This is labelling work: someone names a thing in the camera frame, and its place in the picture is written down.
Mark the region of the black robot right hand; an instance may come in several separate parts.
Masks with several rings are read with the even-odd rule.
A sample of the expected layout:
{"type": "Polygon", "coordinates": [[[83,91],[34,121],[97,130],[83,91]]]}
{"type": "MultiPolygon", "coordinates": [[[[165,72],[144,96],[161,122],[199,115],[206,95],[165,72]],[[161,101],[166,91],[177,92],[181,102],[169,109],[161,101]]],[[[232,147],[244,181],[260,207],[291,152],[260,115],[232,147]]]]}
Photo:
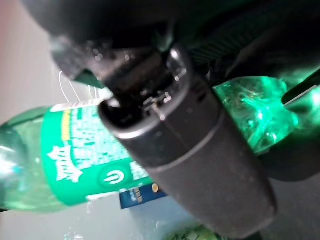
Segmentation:
{"type": "Polygon", "coordinates": [[[320,237],[317,0],[25,0],[157,184],[232,239],[320,237]]]}

